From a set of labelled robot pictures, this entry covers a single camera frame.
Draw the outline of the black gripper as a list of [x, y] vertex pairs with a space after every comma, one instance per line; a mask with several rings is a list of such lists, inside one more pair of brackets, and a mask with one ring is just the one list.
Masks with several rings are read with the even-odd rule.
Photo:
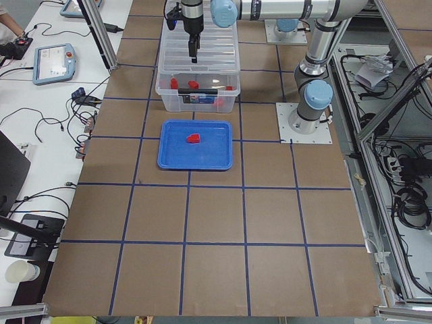
[[188, 41], [188, 52], [189, 56], [195, 56], [192, 58], [192, 63], [197, 63], [197, 53], [200, 49], [200, 34], [204, 29], [204, 18], [202, 16], [198, 18], [187, 18], [184, 17], [184, 30], [189, 34]]

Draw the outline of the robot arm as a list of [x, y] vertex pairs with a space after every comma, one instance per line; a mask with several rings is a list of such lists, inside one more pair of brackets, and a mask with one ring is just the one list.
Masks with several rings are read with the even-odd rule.
[[228, 28], [238, 20], [315, 19], [308, 50], [295, 71], [300, 102], [288, 118], [291, 129], [311, 134], [333, 97], [332, 87], [322, 79], [327, 62], [350, 19], [366, 4], [366, 1], [212, 1], [210, 12], [213, 23], [220, 28]]

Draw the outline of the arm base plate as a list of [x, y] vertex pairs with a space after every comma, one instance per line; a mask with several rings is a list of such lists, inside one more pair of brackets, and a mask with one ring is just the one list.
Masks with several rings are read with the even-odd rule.
[[332, 144], [328, 120], [322, 112], [317, 121], [303, 120], [297, 103], [276, 103], [279, 138], [285, 144]]
[[267, 43], [273, 45], [306, 45], [307, 30], [296, 19], [265, 20]]

